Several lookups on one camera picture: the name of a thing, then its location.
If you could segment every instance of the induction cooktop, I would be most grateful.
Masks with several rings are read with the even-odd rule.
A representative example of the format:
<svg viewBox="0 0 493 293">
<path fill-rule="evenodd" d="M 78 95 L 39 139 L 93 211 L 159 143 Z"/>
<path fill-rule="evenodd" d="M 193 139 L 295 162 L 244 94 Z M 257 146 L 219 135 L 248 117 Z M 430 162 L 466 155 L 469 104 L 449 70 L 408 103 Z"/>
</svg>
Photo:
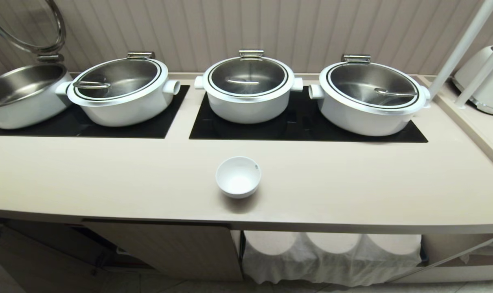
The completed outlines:
<svg viewBox="0 0 493 293">
<path fill-rule="evenodd" d="M 131 126 L 105 127 L 92 122 L 78 105 L 71 105 L 55 117 L 33 126 L 4 130 L 0 136 L 42 137 L 104 137 L 104 138 L 165 138 L 170 124 L 189 89 L 182 85 L 170 105 L 157 116 Z"/>
<path fill-rule="evenodd" d="M 291 92 L 288 107 L 281 115 L 259 124 L 237 124 L 222 119 L 212 111 L 206 94 L 190 139 L 427 142 L 412 121 L 401 132 L 384 137 L 363 136 L 343 130 L 322 115 L 317 100 L 309 98 L 307 87 L 302 92 Z"/>
</svg>

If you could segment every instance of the beadboard wall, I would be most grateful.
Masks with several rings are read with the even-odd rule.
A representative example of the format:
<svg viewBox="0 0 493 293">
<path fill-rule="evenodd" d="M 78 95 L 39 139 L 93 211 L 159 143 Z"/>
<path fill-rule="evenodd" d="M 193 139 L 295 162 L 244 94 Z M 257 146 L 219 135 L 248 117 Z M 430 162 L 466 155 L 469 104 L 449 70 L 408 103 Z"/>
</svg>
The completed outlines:
<svg viewBox="0 0 493 293">
<path fill-rule="evenodd" d="M 0 0 L 0 14 L 14 31 L 49 39 L 44 24 L 24 24 L 45 13 L 16 15 L 36 0 Z M 407 73 L 436 74 L 481 0 L 56 0 L 66 19 L 62 49 L 72 72 L 128 50 L 153 50 L 170 72 L 203 72 L 237 56 L 240 48 L 263 48 L 295 72 L 320 72 L 343 52 Z M 493 14 L 464 60 L 493 44 Z M 0 37 L 0 74 L 34 63 Z"/>
</svg>

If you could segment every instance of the metal pole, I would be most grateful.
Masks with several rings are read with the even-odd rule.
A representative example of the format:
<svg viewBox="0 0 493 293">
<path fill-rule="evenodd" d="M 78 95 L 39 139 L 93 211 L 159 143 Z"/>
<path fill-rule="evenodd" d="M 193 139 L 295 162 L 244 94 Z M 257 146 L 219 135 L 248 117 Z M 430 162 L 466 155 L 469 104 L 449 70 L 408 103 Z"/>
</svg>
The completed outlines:
<svg viewBox="0 0 493 293">
<path fill-rule="evenodd" d="M 438 91 L 440 91 L 440 88 L 445 83 L 447 78 L 449 78 L 449 75 L 451 74 L 451 72 L 453 72 L 456 65 L 458 65 L 458 62 L 460 62 L 465 52 L 474 41 L 476 35 L 489 18 L 489 15 L 491 15 L 492 11 L 493 0 L 485 0 L 481 5 L 478 13 L 476 13 L 475 18 L 469 25 L 469 28 L 464 33 L 462 39 L 460 39 L 460 42 L 456 45 L 456 48 L 449 56 L 449 59 L 447 59 L 447 62 L 444 64 L 444 66 L 438 73 L 438 76 L 436 76 L 434 82 L 429 87 L 431 98 L 433 98 L 438 93 Z"/>
<path fill-rule="evenodd" d="M 493 69 L 493 52 L 487 58 L 483 66 L 480 68 L 474 79 L 469 85 L 462 91 L 462 94 L 456 99 L 456 105 L 463 107 L 469 98 L 475 93 L 476 89 L 481 85 L 483 80 L 489 75 Z"/>
</svg>

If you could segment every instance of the white appliance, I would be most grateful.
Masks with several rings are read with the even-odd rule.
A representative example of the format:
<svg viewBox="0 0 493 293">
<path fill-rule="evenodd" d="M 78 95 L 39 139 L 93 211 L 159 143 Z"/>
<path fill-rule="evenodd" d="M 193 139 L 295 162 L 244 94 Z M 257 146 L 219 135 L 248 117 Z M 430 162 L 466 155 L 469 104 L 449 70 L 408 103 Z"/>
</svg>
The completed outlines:
<svg viewBox="0 0 493 293">
<path fill-rule="evenodd" d="M 492 54 L 493 46 L 488 46 L 479 50 L 465 65 L 454 75 L 453 83 L 463 91 L 476 76 L 478 70 Z M 469 99 L 476 107 L 489 114 L 493 114 L 493 69 L 483 80 L 482 84 L 476 89 L 473 96 Z"/>
</svg>

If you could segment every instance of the open pot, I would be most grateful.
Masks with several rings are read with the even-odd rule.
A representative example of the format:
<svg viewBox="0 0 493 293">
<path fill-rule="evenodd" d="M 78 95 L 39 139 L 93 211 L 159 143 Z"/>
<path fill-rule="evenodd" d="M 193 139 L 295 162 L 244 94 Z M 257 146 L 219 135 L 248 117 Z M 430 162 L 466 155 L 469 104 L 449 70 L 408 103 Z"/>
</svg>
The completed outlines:
<svg viewBox="0 0 493 293">
<path fill-rule="evenodd" d="M 323 69 L 319 82 L 308 89 L 321 113 L 336 126 L 366 136 L 401 131 L 430 98 L 426 87 L 399 70 L 371 63 L 369 55 L 343 55 L 343 62 Z"/>
<path fill-rule="evenodd" d="M 98 64 L 58 87 L 96 124 L 120 127 L 146 121 L 165 110 L 180 90 L 154 52 L 129 52 L 127 58 Z"/>
<path fill-rule="evenodd" d="M 59 64 L 64 58 L 57 52 L 66 41 L 64 19 L 53 0 L 46 0 L 53 11 L 58 30 L 56 41 L 48 46 L 28 44 L 0 26 L 0 35 L 17 48 L 37 54 L 40 64 L 14 69 L 0 76 L 0 128 L 16 129 L 47 120 L 71 105 L 59 98 L 55 89 L 71 81 L 71 75 Z"/>
<path fill-rule="evenodd" d="M 240 50 L 239 57 L 212 65 L 194 87 L 207 91 L 219 117 L 241 124 L 277 117 L 288 106 L 289 92 L 303 88 L 302 78 L 284 63 L 263 57 L 263 50 Z"/>
</svg>

